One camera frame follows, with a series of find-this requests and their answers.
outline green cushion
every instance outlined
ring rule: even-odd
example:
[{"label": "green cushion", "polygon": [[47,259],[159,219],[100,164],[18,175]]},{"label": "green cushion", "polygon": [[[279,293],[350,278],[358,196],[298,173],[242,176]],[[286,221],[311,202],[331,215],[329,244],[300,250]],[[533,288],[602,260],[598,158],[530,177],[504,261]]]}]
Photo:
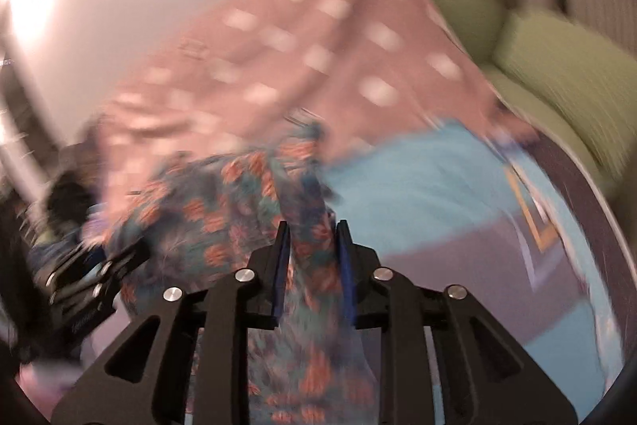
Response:
[{"label": "green cushion", "polygon": [[562,145],[566,145],[586,168],[601,192],[607,197],[611,196],[615,187],[614,182],[601,172],[590,150],[562,116],[536,95],[508,78],[495,65],[484,65],[482,72],[496,88],[507,107],[525,117],[550,137],[556,138]]},{"label": "green cushion", "polygon": [[432,0],[476,63],[488,61],[506,18],[502,0]]},{"label": "green cushion", "polygon": [[637,136],[637,61],[553,13],[512,13],[493,62],[555,109],[615,182]]}]

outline dark blue floral cloth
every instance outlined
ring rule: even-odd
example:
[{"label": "dark blue floral cloth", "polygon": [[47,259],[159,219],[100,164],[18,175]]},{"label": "dark blue floral cloth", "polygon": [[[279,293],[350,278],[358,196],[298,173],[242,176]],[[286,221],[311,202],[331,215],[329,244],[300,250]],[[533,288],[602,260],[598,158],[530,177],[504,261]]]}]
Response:
[{"label": "dark blue floral cloth", "polygon": [[320,137],[311,125],[272,149],[238,157],[174,156],[107,242],[110,254],[141,236],[151,245],[152,258],[122,287],[135,314],[168,287],[202,290],[243,268],[253,250],[274,241],[283,219],[289,223],[292,257],[280,326],[248,333],[253,424],[378,420],[377,383],[343,315],[334,222],[318,176]]}]

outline green sofa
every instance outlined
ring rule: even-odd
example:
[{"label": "green sofa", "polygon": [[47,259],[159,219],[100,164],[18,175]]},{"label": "green sofa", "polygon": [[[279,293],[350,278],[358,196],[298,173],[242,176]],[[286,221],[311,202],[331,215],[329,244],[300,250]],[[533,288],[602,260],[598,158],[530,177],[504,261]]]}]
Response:
[{"label": "green sofa", "polygon": [[576,155],[637,238],[635,57],[553,12],[433,1],[502,101]]}]

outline pink blanket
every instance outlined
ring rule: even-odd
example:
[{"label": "pink blanket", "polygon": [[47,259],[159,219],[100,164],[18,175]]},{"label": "pink blanket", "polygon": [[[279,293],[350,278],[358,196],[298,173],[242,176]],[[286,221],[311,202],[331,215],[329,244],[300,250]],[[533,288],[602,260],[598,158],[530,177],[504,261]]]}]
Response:
[{"label": "pink blanket", "polygon": [[230,0],[152,55],[104,107],[111,221],[162,156],[269,142],[319,118],[326,159],[444,118],[510,118],[431,0]]}]

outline silver screw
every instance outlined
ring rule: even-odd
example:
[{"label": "silver screw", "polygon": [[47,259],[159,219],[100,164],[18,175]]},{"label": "silver screw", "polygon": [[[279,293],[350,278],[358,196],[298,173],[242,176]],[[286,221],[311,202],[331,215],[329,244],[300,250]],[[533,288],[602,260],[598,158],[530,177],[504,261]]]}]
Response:
[{"label": "silver screw", "polygon": [[164,291],[164,299],[173,303],[173,301],[179,301],[183,294],[180,288],[170,287]]},{"label": "silver screw", "polygon": [[374,271],[374,279],[378,281],[389,281],[394,277],[394,271],[392,269],[388,269],[387,267],[381,267],[380,269],[376,269]]},{"label": "silver screw", "polygon": [[468,292],[462,285],[451,285],[447,288],[447,294],[449,294],[449,297],[453,300],[462,301],[467,297]]},{"label": "silver screw", "polygon": [[254,279],[254,271],[250,269],[241,269],[240,271],[237,271],[234,278],[241,283],[252,281]]},{"label": "silver screw", "polygon": [[108,269],[111,268],[112,264],[113,264],[112,261],[107,261],[106,263],[104,263],[104,266],[102,267],[100,271],[100,276],[103,276],[104,274],[106,274],[108,272]]}]

